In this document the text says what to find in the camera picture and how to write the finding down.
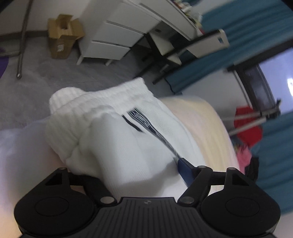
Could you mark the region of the white sweatpants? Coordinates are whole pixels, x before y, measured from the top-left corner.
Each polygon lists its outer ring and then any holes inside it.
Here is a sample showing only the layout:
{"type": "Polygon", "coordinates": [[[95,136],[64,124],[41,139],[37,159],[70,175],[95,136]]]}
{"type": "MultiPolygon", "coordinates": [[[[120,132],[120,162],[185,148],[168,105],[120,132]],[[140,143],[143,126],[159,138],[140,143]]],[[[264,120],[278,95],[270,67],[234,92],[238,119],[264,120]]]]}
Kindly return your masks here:
{"type": "Polygon", "coordinates": [[[96,92],[63,88],[49,106],[49,145],[71,172],[99,178],[117,199],[178,198],[187,187],[178,160],[205,164],[190,132],[142,78],[96,92]]]}

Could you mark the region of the pink garment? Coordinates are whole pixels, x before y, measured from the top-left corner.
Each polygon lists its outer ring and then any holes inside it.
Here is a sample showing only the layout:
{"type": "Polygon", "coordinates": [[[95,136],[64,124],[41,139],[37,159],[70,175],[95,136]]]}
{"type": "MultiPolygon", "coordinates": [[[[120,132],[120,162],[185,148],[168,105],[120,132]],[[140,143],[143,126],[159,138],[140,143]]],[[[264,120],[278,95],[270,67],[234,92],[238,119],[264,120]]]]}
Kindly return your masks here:
{"type": "Polygon", "coordinates": [[[245,168],[250,165],[252,154],[247,146],[239,146],[236,151],[236,157],[239,163],[240,171],[245,174],[245,168]]]}

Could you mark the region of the black garment pile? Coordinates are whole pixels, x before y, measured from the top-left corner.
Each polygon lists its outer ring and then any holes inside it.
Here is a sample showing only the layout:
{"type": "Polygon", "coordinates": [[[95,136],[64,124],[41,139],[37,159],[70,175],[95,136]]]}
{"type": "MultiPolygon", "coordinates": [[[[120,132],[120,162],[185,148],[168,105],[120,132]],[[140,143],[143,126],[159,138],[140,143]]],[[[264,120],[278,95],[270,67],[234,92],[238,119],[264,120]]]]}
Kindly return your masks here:
{"type": "Polygon", "coordinates": [[[250,164],[245,167],[245,175],[252,181],[256,182],[259,175],[259,158],[258,157],[251,158],[250,164]]]}

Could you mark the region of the pastel duvet bedding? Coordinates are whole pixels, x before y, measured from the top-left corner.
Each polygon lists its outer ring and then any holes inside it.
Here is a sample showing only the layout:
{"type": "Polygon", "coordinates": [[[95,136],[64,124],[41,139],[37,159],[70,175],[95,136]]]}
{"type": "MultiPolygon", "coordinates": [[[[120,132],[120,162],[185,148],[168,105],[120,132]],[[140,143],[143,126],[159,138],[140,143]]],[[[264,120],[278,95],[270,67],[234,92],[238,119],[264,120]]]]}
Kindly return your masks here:
{"type": "MultiPolygon", "coordinates": [[[[194,166],[224,172],[239,166],[222,120],[198,97],[170,97],[161,102],[186,128],[166,123],[162,134],[181,157],[194,166]]],[[[57,168],[59,156],[45,140],[46,120],[23,129],[1,131],[1,237],[18,237],[13,210],[20,198],[57,168]]],[[[178,198],[186,188],[175,155],[158,138],[137,131],[112,110],[96,118],[85,132],[75,173],[105,182],[116,198],[122,196],[178,198]]]]}

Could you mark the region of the blue curtain right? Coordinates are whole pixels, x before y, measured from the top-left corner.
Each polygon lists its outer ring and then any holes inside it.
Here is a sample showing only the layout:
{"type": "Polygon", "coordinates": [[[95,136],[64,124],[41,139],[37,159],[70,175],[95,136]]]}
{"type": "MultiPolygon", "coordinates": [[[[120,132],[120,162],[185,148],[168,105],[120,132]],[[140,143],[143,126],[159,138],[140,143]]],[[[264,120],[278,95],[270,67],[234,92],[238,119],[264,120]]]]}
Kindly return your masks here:
{"type": "Polygon", "coordinates": [[[264,123],[261,141],[251,148],[259,159],[256,184],[278,203],[282,214],[292,212],[292,117],[289,112],[264,123]]]}

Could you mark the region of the blue curtain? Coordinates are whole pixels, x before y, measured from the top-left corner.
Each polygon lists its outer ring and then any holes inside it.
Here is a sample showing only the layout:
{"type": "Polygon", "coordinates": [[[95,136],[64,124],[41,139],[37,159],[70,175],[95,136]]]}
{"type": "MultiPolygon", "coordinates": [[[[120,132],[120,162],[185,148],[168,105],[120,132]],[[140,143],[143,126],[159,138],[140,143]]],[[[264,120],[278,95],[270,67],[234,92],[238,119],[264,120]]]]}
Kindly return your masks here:
{"type": "Polygon", "coordinates": [[[256,184],[278,203],[282,214],[292,212],[292,117],[289,112],[264,123],[261,141],[251,148],[259,159],[256,184]]]}
{"type": "Polygon", "coordinates": [[[242,62],[292,38],[292,10],[283,1],[231,1],[203,16],[204,32],[222,29],[229,47],[166,76],[173,93],[180,93],[208,74],[242,62]]]}

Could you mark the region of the dark framed window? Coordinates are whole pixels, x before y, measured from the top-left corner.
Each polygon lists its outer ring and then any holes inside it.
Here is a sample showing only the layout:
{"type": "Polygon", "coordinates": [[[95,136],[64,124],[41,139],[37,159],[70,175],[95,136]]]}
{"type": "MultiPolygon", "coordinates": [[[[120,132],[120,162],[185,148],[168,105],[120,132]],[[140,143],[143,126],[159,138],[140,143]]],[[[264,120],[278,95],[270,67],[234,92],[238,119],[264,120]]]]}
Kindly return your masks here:
{"type": "Polygon", "coordinates": [[[265,50],[227,68],[241,81],[255,110],[274,107],[292,111],[292,40],[265,50]]]}

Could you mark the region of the metal pole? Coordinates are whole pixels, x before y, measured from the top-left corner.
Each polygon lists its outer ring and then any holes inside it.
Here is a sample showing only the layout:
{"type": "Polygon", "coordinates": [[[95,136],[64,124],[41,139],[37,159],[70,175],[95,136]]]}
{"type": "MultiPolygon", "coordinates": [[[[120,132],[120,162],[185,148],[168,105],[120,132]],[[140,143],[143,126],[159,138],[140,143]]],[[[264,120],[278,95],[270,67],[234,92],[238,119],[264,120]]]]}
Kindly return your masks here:
{"type": "Polygon", "coordinates": [[[25,51],[26,30],[27,30],[27,25],[28,25],[28,21],[29,21],[29,16],[30,16],[32,4],[33,4],[33,0],[29,0],[26,11],[25,11],[23,23],[22,23],[21,39],[20,39],[20,45],[19,45],[19,56],[18,56],[18,64],[17,64],[17,73],[16,73],[17,79],[22,78],[22,63],[23,63],[23,56],[24,56],[24,51],[25,51]]]}

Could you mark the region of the white black chair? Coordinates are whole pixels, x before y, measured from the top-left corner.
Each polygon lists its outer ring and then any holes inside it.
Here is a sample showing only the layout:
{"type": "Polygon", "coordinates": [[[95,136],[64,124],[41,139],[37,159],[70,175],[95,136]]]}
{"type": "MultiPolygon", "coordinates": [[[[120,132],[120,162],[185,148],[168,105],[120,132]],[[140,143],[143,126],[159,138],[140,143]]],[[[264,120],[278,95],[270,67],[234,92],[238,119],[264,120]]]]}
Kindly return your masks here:
{"type": "Polygon", "coordinates": [[[137,74],[137,77],[142,77],[158,62],[163,62],[169,68],[160,77],[154,79],[153,84],[157,84],[168,75],[190,64],[194,60],[229,47],[229,41],[223,29],[211,31],[176,46],[155,33],[147,34],[146,38],[151,46],[156,47],[157,56],[147,67],[137,74]]]}

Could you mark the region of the cardboard box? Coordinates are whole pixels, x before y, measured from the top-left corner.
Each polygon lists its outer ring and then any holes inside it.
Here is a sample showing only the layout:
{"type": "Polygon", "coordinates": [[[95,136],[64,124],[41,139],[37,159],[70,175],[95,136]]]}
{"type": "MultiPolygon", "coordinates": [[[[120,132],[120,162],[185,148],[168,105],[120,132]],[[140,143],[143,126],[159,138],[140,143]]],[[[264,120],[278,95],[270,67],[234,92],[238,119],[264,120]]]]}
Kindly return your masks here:
{"type": "Polygon", "coordinates": [[[53,59],[67,59],[75,42],[84,37],[84,29],[78,18],[60,14],[48,19],[49,49],[53,59]]]}

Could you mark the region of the white desk with drawers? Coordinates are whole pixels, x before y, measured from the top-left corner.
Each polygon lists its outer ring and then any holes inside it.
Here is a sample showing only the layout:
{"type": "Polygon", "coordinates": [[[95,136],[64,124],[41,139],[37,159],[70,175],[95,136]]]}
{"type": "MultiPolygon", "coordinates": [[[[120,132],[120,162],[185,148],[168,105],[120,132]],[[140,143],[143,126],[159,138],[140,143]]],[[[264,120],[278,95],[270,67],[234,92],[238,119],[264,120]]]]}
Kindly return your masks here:
{"type": "Polygon", "coordinates": [[[90,1],[80,16],[85,36],[78,41],[80,56],[121,60],[142,37],[165,23],[188,40],[196,25],[172,1],[90,1]]]}

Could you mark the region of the blue curtain left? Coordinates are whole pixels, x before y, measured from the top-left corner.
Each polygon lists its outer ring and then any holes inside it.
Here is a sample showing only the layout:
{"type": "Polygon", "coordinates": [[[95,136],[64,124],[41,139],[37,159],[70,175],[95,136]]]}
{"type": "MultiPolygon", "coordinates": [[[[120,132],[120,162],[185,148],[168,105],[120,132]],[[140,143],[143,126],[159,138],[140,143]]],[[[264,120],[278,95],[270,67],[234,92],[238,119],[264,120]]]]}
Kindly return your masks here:
{"type": "Polygon", "coordinates": [[[208,74],[242,62],[292,38],[292,10],[283,1],[231,1],[203,16],[204,32],[222,29],[229,47],[166,76],[173,93],[180,93],[208,74]]]}

